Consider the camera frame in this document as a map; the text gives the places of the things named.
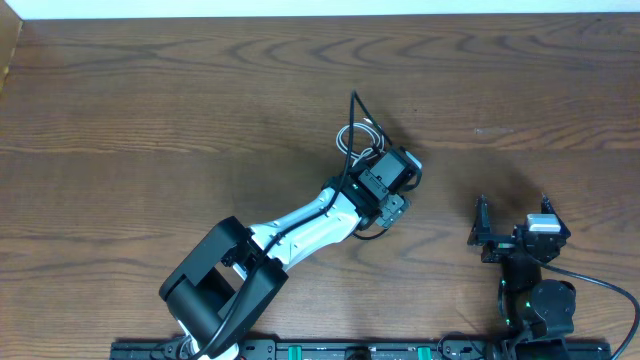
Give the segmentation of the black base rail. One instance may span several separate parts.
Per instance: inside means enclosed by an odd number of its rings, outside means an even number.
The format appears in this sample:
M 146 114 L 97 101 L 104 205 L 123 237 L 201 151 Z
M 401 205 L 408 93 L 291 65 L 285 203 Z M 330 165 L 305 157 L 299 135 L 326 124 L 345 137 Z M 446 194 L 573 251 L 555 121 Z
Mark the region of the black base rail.
M 346 342 L 278 342 L 269 339 L 246 340 L 239 344 L 240 360 L 440 360 L 497 359 L 485 353 L 482 341 L 448 339 L 441 342 L 382 342 L 356 344 Z M 193 353 L 180 339 L 162 342 L 114 342 L 110 360 L 175 360 L 187 359 Z

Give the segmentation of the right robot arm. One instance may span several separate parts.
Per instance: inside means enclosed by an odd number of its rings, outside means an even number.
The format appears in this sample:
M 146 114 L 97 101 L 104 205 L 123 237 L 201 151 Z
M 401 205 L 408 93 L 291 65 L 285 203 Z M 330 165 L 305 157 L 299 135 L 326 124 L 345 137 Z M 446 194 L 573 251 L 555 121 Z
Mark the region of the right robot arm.
M 541 268 L 560 255 L 570 231 L 546 197 L 541 210 L 509 234 L 491 230 L 485 196 L 476 200 L 475 209 L 467 244 L 482 248 L 482 262 L 500 265 L 498 309 L 509 328 L 505 338 L 487 346 L 486 357 L 568 359 L 565 336 L 574 331 L 576 290 L 567 281 L 544 279 Z

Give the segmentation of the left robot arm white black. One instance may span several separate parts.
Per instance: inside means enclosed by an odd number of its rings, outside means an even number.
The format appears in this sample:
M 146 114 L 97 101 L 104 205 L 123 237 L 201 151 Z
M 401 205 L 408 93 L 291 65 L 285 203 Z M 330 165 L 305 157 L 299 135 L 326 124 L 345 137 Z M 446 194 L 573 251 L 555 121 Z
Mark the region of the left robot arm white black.
M 328 180 L 307 205 L 270 222 L 216 224 L 159 289 L 185 332 L 179 359 L 232 359 L 238 343 L 314 252 L 377 225 L 388 230 L 408 209 L 422 165 L 394 147 Z

